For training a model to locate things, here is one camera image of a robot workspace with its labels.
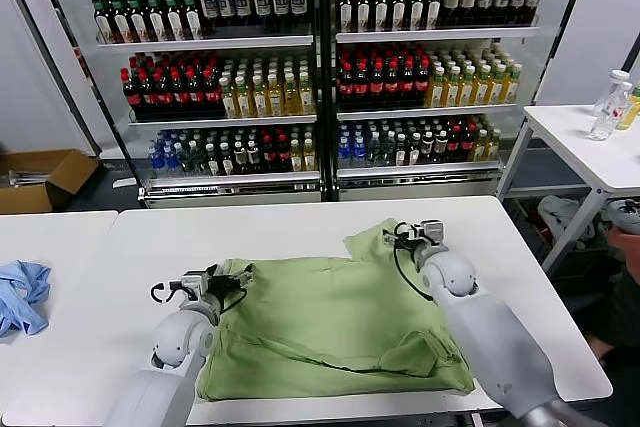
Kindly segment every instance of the blue cloth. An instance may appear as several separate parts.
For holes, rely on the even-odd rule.
[[[37,334],[49,325],[31,304],[49,297],[50,271],[44,265],[19,260],[0,266],[0,337],[12,325],[27,335]]]

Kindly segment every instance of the white table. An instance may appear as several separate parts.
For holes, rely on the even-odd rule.
[[[589,222],[610,197],[640,195],[640,122],[614,131],[604,142],[586,137],[595,122],[593,105],[525,107],[525,122],[500,179],[503,200],[535,133],[591,188],[582,206],[542,263],[548,275],[557,269]]]
[[[0,414],[16,388],[37,382],[24,375],[31,356],[53,337],[60,301],[74,295],[75,280],[117,216],[115,211],[0,216],[0,265],[17,259],[51,267],[49,299],[37,307],[49,327],[31,337],[15,333],[0,339]]]
[[[479,279],[509,303],[548,354],[566,400],[611,394],[607,377],[494,197],[145,210],[118,217],[83,275],[96,288],[77,292],[60,311],[48,356],[34,366],[38,382],[17,393],[4,423],[103,425],[128,377],[149,358],[154,327],[177,308],[151,300],[149,288],[156,282],[226,258],[347,257],[346,236],[389,217],[444,221],[447,244],[475,261]],[[497,407],[480,389],[469,395],[441,391],[196,401],[189,424],[363,420]]]

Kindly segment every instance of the cardboard box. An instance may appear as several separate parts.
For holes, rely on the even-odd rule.
[[[78,150],[0,155],[0,175],[9,170],[50,173],[43,184],[0,188],[0,214],[34,214],[60,209],[97,168],[97,161]]]

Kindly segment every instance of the white bottle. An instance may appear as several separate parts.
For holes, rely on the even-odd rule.
[[[598,114],[596,121],[587,134],[591,140],[607,140],[614,131],[618,122],[629,110],[629,91],[631,82],[622,82],[604,103],[602,111]]]

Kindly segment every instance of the green cloth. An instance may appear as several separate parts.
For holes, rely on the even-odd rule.
[[[393,263],[382,224],[345,239],[352,259],[230,261],[255,264],[254,282],[222,316],[198,395],[207,400],[368,392],[473,390],[439,307],[417,295]],[[400,252],[414,285],[420,276]]]

